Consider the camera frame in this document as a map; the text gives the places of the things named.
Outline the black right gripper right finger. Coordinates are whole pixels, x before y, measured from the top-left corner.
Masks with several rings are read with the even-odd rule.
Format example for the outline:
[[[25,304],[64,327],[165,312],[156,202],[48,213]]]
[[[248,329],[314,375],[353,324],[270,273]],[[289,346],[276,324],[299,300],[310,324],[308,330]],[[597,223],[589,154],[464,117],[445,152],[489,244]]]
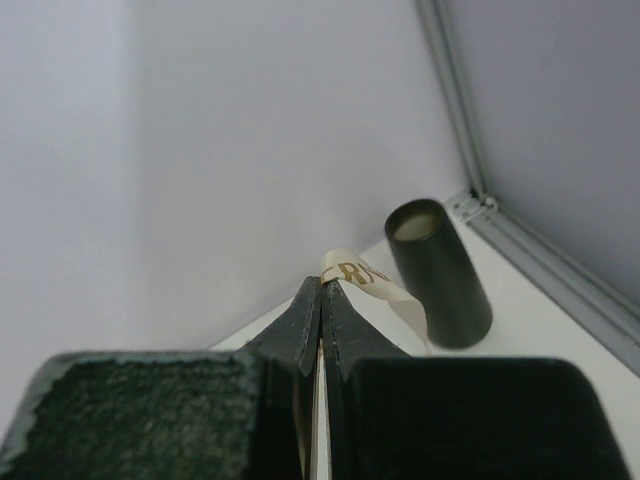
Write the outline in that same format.
[[[626,479],[599,398],[573,364],[413,357],[337,282],[322,288],[335,479]]]

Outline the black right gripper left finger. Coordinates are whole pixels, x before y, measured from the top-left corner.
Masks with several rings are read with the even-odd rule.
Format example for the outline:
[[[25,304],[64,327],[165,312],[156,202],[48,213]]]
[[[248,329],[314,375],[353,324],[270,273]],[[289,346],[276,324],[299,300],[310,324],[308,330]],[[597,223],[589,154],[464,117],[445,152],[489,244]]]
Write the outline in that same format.
[[[307,479],[319,281],[241,348],[54,356],[1,444],[5,479]]]

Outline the cream printed ribbon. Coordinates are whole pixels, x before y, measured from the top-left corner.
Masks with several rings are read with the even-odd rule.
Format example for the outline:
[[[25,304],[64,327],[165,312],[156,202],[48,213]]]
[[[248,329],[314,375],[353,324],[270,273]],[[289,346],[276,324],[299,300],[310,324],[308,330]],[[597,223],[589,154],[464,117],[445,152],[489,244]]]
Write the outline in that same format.
[[[426,316],[416,298],[349,249],[322,257],[320,280],[328,477],[354,479],[349,373],[359,360],[430,355]],[[353,306],[347,286],[372,299],[383,319],[365,318]]]

